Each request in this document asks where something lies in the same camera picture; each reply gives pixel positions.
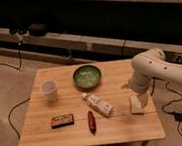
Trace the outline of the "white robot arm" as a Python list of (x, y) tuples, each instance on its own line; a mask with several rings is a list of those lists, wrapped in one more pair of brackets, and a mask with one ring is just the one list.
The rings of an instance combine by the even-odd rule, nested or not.
[(153, 78), (182, 86), (182, 65), (167, 62), (165, 53), (160, 48), (138, 53), (131, 63), (134, 72), (123, 86), (137, 94), (146, 93)]

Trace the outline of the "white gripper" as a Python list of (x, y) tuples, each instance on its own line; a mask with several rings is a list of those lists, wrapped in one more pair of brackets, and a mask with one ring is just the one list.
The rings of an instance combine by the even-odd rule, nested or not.
[(141, 107), (144, 108), (147, 106), (149, 93), (147, 93), (148, 88), (150, 87), (150, 81), (136, 81), (135, 79), (130, 78), (126, 81), (122, 88), (127, 88), (136, 92), (138, 94), (137, 98), (141, 102)]

